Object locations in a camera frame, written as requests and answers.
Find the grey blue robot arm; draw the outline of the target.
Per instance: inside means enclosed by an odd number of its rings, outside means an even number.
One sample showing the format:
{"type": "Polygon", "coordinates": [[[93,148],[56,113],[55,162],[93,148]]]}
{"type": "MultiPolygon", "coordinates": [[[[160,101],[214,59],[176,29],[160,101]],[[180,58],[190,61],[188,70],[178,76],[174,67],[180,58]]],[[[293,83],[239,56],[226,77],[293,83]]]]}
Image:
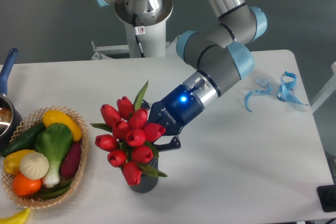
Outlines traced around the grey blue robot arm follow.
{"type": "MultiPolygon", "coordinates": [[[[172,0],[96,0],[100,6],[114,5],[124,23],[128,52],[132,58],[163,57],[166,20],[172,0]]],[[[209,0],[218,25],[206,34],[186,31],[176,40],[176,53],[195,73],[161,101],[150,106],[149,121],[158,123],[171,137],[158,151],[180,148],[179,134],[191,120],[209,107],[254,68],[246,44],[267,29],[265,14],[245,0],[209,0]]]]}

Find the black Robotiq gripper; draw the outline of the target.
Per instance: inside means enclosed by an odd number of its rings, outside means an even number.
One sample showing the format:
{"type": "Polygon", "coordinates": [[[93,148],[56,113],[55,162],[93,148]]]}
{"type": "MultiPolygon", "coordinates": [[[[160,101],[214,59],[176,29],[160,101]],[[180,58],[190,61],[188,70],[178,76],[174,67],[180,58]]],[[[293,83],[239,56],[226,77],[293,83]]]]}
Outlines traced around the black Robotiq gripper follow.
{"type": "Polygon", "coordinates": [[[154,144],[158,152],[172,151],[181,148],[179,135],[187,124],[196,118],[203,106],[199,103],[194,91],[180,84],[162,100],[150,103],[142,100],[140,108],[150,110],[149,122],[157,123],[165,128],[164,135],[173,136],[169,143],[154,144]]]}

